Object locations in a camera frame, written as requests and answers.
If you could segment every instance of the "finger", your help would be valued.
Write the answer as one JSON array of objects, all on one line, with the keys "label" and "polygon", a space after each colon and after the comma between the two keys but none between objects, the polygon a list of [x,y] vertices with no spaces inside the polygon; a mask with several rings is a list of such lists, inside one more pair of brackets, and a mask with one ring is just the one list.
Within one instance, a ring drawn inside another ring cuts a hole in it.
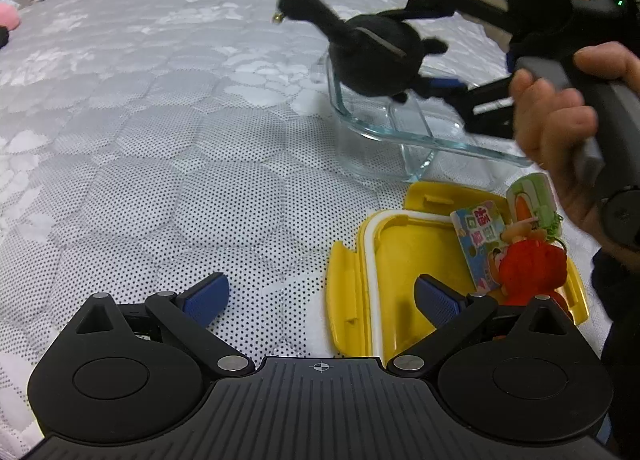
[{"label": "finger", "polygon": [[587,46],[575,53],[574,61],[587,74],[607,80],[622,78],[629,88],[640,93],[640,59],[620,43]]},{"label": "finger", "polygon": [[527,88],[518,100],[515,100],[517,112],[527,114],[534,104],[547,100],[556,93],[556,88],[546,78],[539,78]]},{"label": "finger", "polygon": [[582,95],[574,89],[563,90],[549,98],[539,100],[527,114],[519,117],[522,119],[522,123],[516,128],[516,141],[529,158],[537,162],[541,167],[545,167],[544,160],[540,155],[540,145],[542,143],[542,128],[545,125],[546,117],[556,110],[583,105]]},{"label": "finger", "polygon": [[513,100],[518,100],[524,91],[533,84],[533,81],[533,75],[526,70],[515,72],[509,84],[509,94]]},{"label": "finger", "polygon": [[590,106],[558,109],[546,117],[541,154],[560,197],[577,185],[574,151],[598,129],[596,112]]}]

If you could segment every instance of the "hand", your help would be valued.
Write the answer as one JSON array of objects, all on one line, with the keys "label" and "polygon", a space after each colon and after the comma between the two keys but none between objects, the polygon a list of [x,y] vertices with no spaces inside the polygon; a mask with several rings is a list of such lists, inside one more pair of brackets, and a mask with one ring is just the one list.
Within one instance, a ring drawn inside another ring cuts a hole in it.
[{"label": "hand", "polygon": [[[640,93],[640,59],[619,43],[587,46],[575,53],[574,62],[583,72],[596,77],[621,77],[629,88]],[[510,93],[515,104],[516,141],[530,159],[549,172],[566,215],[591,234],[605,252],[629,270],[640,271],[640,253],[620,247],[605,236],[590,190],[575,175],[573,154],[595,135],[596,112],[584,105],[579,91],[558,92],[544,78],[534,81],[526,70],[513,76]]]}]

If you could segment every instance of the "white rubber seal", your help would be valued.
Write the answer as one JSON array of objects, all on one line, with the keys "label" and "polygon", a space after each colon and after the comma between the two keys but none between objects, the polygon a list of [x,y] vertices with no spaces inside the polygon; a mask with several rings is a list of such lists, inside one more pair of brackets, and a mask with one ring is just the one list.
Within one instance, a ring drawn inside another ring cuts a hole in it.
[{"label": "white rubber seal", "polygon": [[452,225],[448,216],[395,209],[382,211],[371,218],[364,231],[364,256],[367,267],[367,284],[369,285],[369,318],[371,321],[371,350],[374,357],[384,362],[384,346],[382,338],[382,315],[380,313],[380,292],[378,290],[378,269],[376,268],[376,247],[373,235],[379,224],[389,218],[405,215],[419,220],[433,220]]}]

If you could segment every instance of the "blue finger pad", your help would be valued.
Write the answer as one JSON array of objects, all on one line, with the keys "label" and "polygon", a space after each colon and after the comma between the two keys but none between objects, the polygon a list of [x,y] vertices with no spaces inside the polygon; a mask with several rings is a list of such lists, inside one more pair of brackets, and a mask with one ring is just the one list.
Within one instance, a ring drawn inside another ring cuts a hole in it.
[{"label": "blue finger pad", "polygon": [[212,278],[196,292],[184,299],[182,311],[207,327],[229,302],[229,282],[225,275]]},{"label": "blue finger pad", "polygon": [[419,277],[415,282],[415,305],[429,322],[441,328],[462,312],[461,299],[455,299],[434,283]]}]

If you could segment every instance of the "metal screw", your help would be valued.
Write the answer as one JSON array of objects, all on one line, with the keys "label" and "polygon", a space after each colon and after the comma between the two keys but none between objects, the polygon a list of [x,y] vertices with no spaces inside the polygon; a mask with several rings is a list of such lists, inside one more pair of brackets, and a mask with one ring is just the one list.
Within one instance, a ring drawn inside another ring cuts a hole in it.
[{"label": "metal screw", "polygon": [[399,370],[415,372],[424,366],[424,361],[415,355],[401,355],[394,359],[394,366]]},{"label": "metal screw", "polygon": [[218,360],[218,367],[228,372],[237,372],[247,367],[249,361],[239,355],[228,355]]}]

